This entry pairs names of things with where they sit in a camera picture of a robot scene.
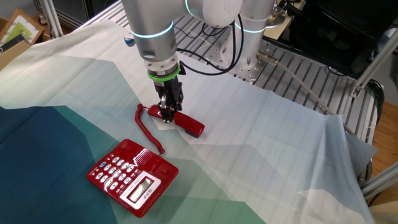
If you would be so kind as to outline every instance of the coiled phone cord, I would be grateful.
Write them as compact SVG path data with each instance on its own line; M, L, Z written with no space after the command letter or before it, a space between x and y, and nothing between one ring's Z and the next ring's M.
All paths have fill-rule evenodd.
M139 128L141 128L142 132L147 136L147 138L148 138L151 142L153 142L153 143L155 144L155 146L157 147L157 150L159 150L159 152L160 152L159 155L161 156L161 155L164 154L164 152L165 152L164 148L162 147L162 144L161 144L155 137L153 137L153 136L151 135L151 133L150 133L150 132L148 131L148 129L145 127L144 123L142 123L142 121L141 121L141 112L142 112L142 109L143 109L143 108L147 108L147 107L143 106L142 104L138 104L137 107L138 107L138 109L137 109L137 111L136 111L136 123L138 124Z

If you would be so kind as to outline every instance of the telephone button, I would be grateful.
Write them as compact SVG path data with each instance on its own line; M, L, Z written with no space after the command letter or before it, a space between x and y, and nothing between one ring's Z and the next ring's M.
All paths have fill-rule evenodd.
M112 162L115 163L115 162L117 162L118 160L119 160L119 157L115 157L115 158L112 160Z
M112 167L110 170L109 170L109 174L113 174L113 172L116 170L116 167Z
M117 186L118 186L118 183L117 183L117 182L114 182L114 183L112 184L112 186L111 186L111 190L115 189Z
M112 182L113 182L112 179L108 179L108 180L105 182L105 186L109 187L109 186L112 184Z
M126 174L122 174L122 175L120 175L119 180L123 180L125 177L126 177Z
M123 181L123 183L128 184L128 183L130 183L130 181L131 181L131 178L127 177L126 180Z
M129 165L129 163L128 163L128 162L125 162L125 163L120 167L120 169L125 169L125 168L127 168L128 165Z
M121 174L121 170L117 170L114 174L113 177L119 177L119 175Z
M108 171L109 168L111 168L111 166L112 166L111 164L106 165L106 167L104 168L104 170L105 170L105 171Z
M101 178L100 182L101 182L101 183L105 182L105 180L106 180L107 178L108 178L107 175L103 176L103 177Z
M95 179L99 179L99 178L101 178L102 177L102 175L103 175L104 173L102 173L102 172L100 172L96 177L95 177Z
M134 169L133 166L130 166L129 168L127 168L126 172L131 172Z
M119 160L119 162L116 164L117 166L120 166L124 162L124 159Z

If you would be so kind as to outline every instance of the red telephone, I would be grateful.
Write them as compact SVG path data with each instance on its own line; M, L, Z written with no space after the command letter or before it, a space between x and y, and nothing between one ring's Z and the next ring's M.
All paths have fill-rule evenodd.
M137 217L143 217L174 180L178 169L128 139L87 174L87 179Z

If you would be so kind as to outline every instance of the metal grating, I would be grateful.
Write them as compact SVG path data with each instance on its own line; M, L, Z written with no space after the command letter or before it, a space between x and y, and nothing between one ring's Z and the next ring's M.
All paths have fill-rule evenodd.
M121 1L114 3L107 10L98 14L80 28L102 20L111 20L123 28L129 29L126 13ZM174 21L176 27L183 29L189 36L196 37L200 33L203 22L191 16L178 18ZM212 28L207 27L206 33L212 34ZM196 38L187 37L183 32L175 29L175 36L178 47L193 50L205 56L213 45L219 41L226 29L221 34L208 37L201 35ZM272 45L268 42L261 44L260 51L270 54L279 59L297 74L311 89L318 94L333 111L342 115L344 122L363 141L372 144L377 120L377 108L373 94L365 89L357 99L350 97L349 91L354 80L349 77L339 77L330 73L326 66L301 55L289 52L283 48ZM196 56L184 53L195 60ZM266 64L259 77L253 81L253 85L270 90L288 100L303 105L311 110L325 114L325 111L318 106L318 103L303 90L293 78L288 76L283 69Z

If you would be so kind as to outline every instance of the wooden floor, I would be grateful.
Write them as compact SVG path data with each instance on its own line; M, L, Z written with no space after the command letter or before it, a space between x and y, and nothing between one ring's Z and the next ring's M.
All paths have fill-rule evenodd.
M373 157L374 177L384 169L398 162L398 106L385 102L380 122L374 136L373 146L377 153ZM383 191L373 205L380 205L398 200L398 184Z

